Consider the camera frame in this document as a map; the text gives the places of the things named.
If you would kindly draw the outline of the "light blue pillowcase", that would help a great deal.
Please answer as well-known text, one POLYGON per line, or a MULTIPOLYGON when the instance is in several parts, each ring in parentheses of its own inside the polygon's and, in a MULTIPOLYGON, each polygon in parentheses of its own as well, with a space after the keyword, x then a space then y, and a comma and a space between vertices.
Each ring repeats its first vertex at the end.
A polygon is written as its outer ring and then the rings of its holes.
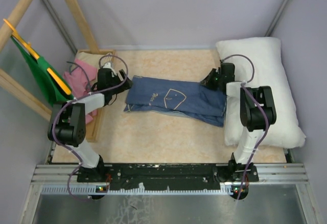
POLYGON ((226 95, 219 90, 209 90, 198 82, 141 76, 134 76, 132 82, 125 112, 155 111, 224 127, 226 95))

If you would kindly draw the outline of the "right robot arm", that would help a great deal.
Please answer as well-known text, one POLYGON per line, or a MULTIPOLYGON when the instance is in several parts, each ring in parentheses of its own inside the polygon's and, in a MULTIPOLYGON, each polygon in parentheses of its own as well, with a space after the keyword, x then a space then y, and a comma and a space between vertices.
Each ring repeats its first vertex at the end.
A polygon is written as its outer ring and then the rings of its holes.
MULTIPOLYGON (((220 90, 231 96, 231 86, 235 83, 235 65, 221 63, 200 84, 210 90, 220 90)), ((243 132, 238 147, 231 155, 227 166, 214 171, 216 181, 256 181, 256 170, 252 160, 259 144, 266 137, 270 125, 276 122, 276 109, 271 87, 246 87, 240 83, 237 89, 240 102, 240 122, 243 132)))

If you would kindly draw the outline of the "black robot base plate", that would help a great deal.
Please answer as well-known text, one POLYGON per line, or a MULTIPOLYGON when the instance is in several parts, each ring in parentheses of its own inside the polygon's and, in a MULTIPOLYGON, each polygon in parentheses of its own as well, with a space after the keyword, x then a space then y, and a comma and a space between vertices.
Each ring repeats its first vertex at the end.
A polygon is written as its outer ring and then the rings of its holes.
POLYGON ((101 163, 94 169, 81 167, 79 183, 109 185, 110 190, 132 190, 143 184, 146 190, 219 190, 222 183, 258 182, 254 164, 228 163, 136 164, 101 163))

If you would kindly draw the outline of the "white pillow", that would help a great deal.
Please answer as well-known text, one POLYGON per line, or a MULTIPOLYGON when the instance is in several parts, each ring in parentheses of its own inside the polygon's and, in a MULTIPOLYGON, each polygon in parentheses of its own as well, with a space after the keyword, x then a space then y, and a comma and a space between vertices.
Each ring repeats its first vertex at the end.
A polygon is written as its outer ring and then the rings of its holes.
POLYGON ((240 93, 245 83, 249 91, 272 94, 276 120, 269 125, 261 145, 283 148, 302 147, 306 136, 299 127, 287 76, 282 65, 281 41, 274 37, 224 40, 216 43, 220 58, 235 66, 235 83, 227 98, 225 144, 237 145, 244 127, 240 118, 240 93))

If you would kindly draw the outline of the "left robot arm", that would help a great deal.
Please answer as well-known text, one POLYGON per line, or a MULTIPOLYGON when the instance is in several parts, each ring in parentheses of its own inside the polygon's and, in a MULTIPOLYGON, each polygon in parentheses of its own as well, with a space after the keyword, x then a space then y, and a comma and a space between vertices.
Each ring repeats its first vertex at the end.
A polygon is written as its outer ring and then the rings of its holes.
POLYGON ((73 153, 81 168, 89 169, 89 177, 97 182, 106 177, 106 168, 100 165, 100 155, 86 139, 86 116, 108 106, 114 96, 132 87, 127 74, 128 71, 123 69, 116 73, 112 68, 100 68, 95 90, 80 99, 59 101, 53 105, 48 139, 73 153))

